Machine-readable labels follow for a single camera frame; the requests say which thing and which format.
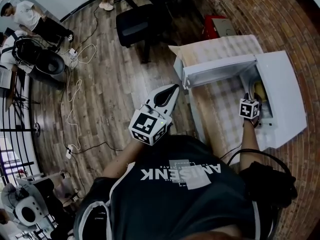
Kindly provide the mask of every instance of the chair seat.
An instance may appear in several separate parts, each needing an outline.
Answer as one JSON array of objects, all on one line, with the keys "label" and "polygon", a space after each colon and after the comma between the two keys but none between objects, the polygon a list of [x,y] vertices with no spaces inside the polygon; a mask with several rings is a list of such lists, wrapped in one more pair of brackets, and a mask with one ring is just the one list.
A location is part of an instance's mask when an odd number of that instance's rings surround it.
[{"label": "chair seat", "polygon": [[161,34],[171,23],[164,7],[145,4],[122,12],[116,17],[116,30],[122,46],[130,46],[148,37]]}]

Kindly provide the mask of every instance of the white t-shirt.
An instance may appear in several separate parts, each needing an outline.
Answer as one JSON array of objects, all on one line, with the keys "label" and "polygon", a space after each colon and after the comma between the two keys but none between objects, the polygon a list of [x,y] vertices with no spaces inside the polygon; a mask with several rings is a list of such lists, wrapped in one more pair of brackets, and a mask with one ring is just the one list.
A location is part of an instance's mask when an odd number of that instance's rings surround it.
[{"label": "white t-shirt", "polygon": [[22,1],[16,5],[13,21],[19,25],[26,26],[29,30],[33,31],[37,26],[41,15],[31,7],[34,4],[29,1]]},{"label": "white t-shirt", "polygon": [[[17,37],[21,37],[21,36],[25,37],[27,35],[27,32],[22,31],[22,30],[17,30],[14,33],[16,34]],[[11,35],[5,40],[4,45],[2,47],[2,50],[14,46],[14,44],[15,44],[15,39]],[[16,59],[12,55],[12,50],[5,52],[4,54],[1,55],[0,63],[2,66],[6,67],[7,70],[12,69],[12,67],[16,64]],[[32,71],[32,68],[30,68],[26,65],[17,65],[17,66],[20,69],[22,69],[24,72],[26,72],[27,74],[29,74]]]}]

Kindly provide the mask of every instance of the white shoe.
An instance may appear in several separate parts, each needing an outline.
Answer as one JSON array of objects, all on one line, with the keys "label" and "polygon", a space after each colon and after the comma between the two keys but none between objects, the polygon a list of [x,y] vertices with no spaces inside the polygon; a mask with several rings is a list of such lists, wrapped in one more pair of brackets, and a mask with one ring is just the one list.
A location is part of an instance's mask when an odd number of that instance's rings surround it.
[{"label": "white shoe", "polygon": [[108,2],[101,2],[99,4],[99,7],[102,8],[102,9],[105,9],[106,11],[111,11],[114,9],[113,5],[111,5],[110,3]]}]

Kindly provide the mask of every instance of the white extension cord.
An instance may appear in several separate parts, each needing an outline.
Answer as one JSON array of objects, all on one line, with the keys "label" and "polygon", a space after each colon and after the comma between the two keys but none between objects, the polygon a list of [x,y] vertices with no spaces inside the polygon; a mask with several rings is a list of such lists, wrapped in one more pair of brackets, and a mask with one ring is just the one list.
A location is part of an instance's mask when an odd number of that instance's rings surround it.
[{"label": "white extension cord", "polygon": [[[86,48],[88,48],[89,46],[93,46],[94,49],[95,49],[92,57],[91,57],[91,58],[89,59],[89,61],[87,61],[87,62],[80,61],[80,60],[78,59],[78,57],[79,57],[80,54],[81,54]],[[66,53],[68,53],[68,52],[70,53],[70,57],[69,57],[70,63],[69,63],[69,66],[68,66],[68,68],[69,68],[69,78],[68,78],[68,83],[67,83],[67,85],[66,85],[67,95],[68,95],[68,93],[69,93],[69,84],[70,84],[70,77],[71,77],[71,69],[73,70],[79,63],[80,63],[80,64],[88,64],[88,63],[90,63],[91,60],[93,59],[93,57],[95,56],[95,54],[97,53],[97,48],[96,48],[96,46],[95,46],[93,43],[91,43],[91,44],[87,45],[86,47],[84,47],[79,53],[77,53],[74,49],[69,49],[69,50],[67,50],[66,52],[61,53],[61,54],[64,55],[64,54],[66,54]],[[78,150],[78,151],[81,149],[81,144],[80,144],[80,142],[79,142],[79,125],[78,125],[77,123],[71,123],[71,122],[69,122],[69,118],[70,118],[72,112],[74,111],[76,94],[77,94],[77,92],[80,90],[81,85],[82,85],[82,79],[79,79],[79,80],[76,82],[76,84],[74,85],[74,87],[75,87],[75,92],[74,92],[72,98],[71,98],[71,99],[68,99],[68,102],[72,102],[71,111],[70,111],[68,117],[66,118],[66,122],[67,122],[69,125],[71,125],[71,126],[76,126],[76,140],[77,140],[77,142],[78,142],[79,148],[78,148],[76,145],[74,145],[74,144],[70,144],[70,145],[71,145],[72,147],[75,147],[75,149]]]}]

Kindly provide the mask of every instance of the yellow object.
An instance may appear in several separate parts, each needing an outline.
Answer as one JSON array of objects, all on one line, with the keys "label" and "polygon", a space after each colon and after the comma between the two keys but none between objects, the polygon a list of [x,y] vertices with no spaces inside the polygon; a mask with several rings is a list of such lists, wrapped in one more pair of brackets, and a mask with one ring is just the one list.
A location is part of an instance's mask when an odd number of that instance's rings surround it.
[{"label": "yellow object", "polygon": [[257,81],[254,83],[254,92],[261,97],[262,102],[267,101],[267,94],[262,81]]}]

